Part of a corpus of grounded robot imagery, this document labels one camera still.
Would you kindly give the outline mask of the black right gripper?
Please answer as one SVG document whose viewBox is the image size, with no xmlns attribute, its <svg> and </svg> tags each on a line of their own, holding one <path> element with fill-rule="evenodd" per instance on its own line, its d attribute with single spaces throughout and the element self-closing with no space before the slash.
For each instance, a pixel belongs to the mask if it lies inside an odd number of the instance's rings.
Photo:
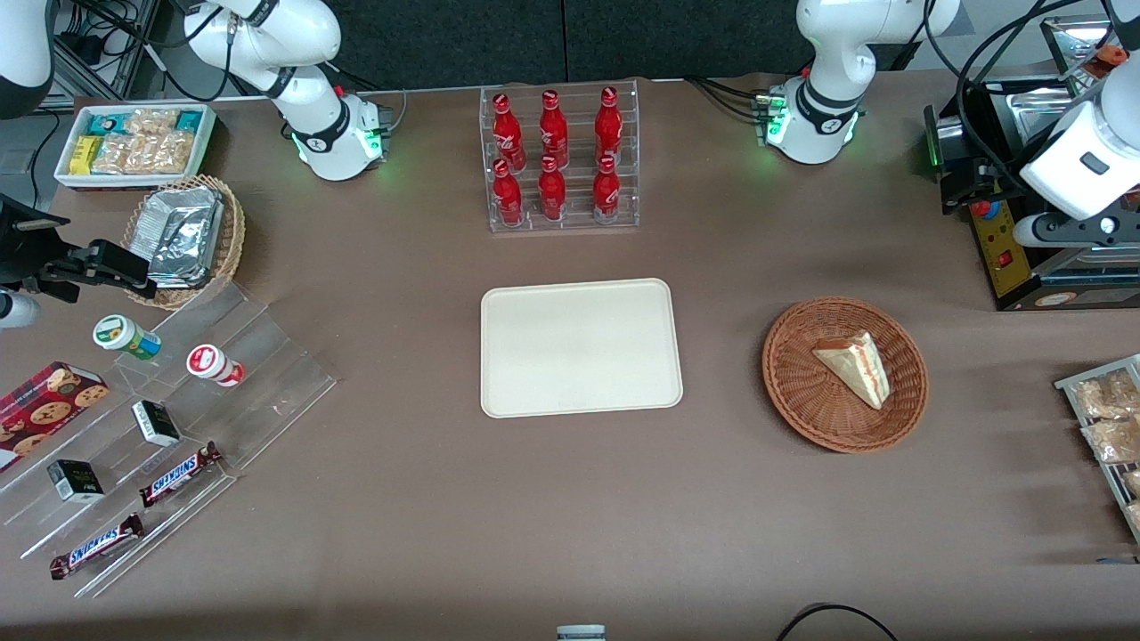
<svg viewBox="0 0 1140 641">
<path fill-rule="evenodd" d="M 129 295 L 154 299 L 158 284 L 148 279 L 150 263 L 141 255 L 108 240 L 93 240 L 88 248 L 72 248 L 57 228 L 70 224 L 65 216 L 49 216 L 15 198 L 1 198 L 1 284 L 21 289 L 52 261 L 70 254 L 74 273 L 40 276 L 40 293 L 74 305 L 82 285 L 124 289 Z"/>
</svg>

